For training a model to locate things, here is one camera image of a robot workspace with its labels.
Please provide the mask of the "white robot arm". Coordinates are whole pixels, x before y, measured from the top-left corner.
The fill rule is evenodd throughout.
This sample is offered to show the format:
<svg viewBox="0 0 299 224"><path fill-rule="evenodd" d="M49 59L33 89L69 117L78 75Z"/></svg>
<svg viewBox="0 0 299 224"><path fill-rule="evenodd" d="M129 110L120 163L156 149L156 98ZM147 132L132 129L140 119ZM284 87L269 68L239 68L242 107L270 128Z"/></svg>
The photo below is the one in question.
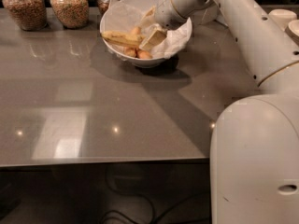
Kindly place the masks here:
<svg viewBox="0 0 299 224"><path fill-rule="evenodd" d="M175 30L208 0L160 0ZM299 224L298 47L254 0L212 0L260 89L219 116L210 145L212 224Z"/></svg>

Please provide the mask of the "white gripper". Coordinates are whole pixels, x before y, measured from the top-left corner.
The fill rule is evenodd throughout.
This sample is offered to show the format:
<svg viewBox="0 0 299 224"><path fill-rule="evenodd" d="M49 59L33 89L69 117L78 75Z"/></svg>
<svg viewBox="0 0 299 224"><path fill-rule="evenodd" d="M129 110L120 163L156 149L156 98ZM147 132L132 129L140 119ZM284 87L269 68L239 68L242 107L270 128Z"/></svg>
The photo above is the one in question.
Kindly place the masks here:
<svg viewBox="0 0 299 224"><path fill-rule="evenodd" d="M153 6L140 20L139 27L144 29L156 22L165 29L177 29L196 11L208 8L212 0L161 0ZM151 50L160 45L167 37L167 31L154 28L139 47Z"/></svg>

